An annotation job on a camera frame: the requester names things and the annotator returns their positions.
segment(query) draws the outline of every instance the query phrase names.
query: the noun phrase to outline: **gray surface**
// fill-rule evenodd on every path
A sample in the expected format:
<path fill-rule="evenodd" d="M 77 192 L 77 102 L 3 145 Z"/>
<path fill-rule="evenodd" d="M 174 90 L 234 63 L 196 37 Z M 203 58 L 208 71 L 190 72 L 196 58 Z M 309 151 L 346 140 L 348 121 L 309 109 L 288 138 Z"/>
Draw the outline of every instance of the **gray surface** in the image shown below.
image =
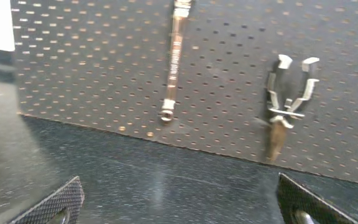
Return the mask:
<path fill-rule="evenodd" d="M 267 71 L 315 56 L 315 98 L 275 165 L 358 182 L 358 1 L 198 1 L 170 126 L 168 1 L 26 3 L 12 3 L 21 113 L 264 162 Z"/>
<path fill-rule="evenodd" d="M 0 213 L 79 175 L 79 223 L 283 224 L 285 172 L 358 220 L 358 184 L 21 117 L 15 92 L 0 83 Z"/>

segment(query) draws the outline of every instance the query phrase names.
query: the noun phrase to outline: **gray pegboard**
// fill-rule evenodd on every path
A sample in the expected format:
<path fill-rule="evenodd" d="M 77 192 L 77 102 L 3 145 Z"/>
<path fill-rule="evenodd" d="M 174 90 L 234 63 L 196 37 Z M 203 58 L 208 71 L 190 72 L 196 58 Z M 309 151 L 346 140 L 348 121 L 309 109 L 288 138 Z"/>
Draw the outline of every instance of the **gray pegboard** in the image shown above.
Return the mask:
<path fill-rule="evenodd" d="M 22 114 L 252 161 L 264 161 L 255 118 L 277 55 L 319 57 L 314 99 L 274 164 L 358 182 L 358 0 L 197 1 L 169 126 L 171 1 L 13 1 L 12 13 Z"/>

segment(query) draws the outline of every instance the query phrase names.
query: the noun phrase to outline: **perforated metal panel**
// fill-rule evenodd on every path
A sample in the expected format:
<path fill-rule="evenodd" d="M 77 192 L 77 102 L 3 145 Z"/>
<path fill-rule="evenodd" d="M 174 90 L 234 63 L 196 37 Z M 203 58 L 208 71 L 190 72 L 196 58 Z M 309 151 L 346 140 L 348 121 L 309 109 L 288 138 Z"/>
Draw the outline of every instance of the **perforated metal panel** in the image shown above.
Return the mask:
<path fill-rule="evenodd" d="M 274 164 L 358 182 L 358 0 L 197 1 L 168 126 L 170 1 L 12 7 L 22 114 L 252 161 L 265 161 L 256 118 L 277 55 L 295 60 L 292 73 L 319 57 L 314 99 Z"/>

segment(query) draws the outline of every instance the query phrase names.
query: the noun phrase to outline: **speckled black surface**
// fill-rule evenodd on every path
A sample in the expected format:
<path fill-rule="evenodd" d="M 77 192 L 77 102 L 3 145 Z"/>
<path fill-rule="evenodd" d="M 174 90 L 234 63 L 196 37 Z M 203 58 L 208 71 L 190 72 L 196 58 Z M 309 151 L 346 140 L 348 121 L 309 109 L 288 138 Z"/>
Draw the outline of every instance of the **speckled black surface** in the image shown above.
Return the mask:
<path fill-rule="evenodd" d="M 286 172 L 358 219 L 358 184 L 24 118 L 8 81 L 0 76 L 0 213 L 79 175 L 80 223 L 283 223 L 275 189 Z"/>

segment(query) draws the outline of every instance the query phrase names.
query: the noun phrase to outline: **black countertop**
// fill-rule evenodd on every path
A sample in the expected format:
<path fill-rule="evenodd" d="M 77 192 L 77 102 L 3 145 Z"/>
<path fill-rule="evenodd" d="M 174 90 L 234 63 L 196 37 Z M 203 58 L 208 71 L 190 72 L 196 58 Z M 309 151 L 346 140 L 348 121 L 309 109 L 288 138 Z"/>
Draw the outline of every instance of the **black countertop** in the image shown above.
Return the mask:
<path fill-rule="evenodd" d="M 358 219 L 358 184 L 19 116 L 0 74 L 0 213 L 79 175 L 79 223 L 283 223 L 285 172 Z"/>

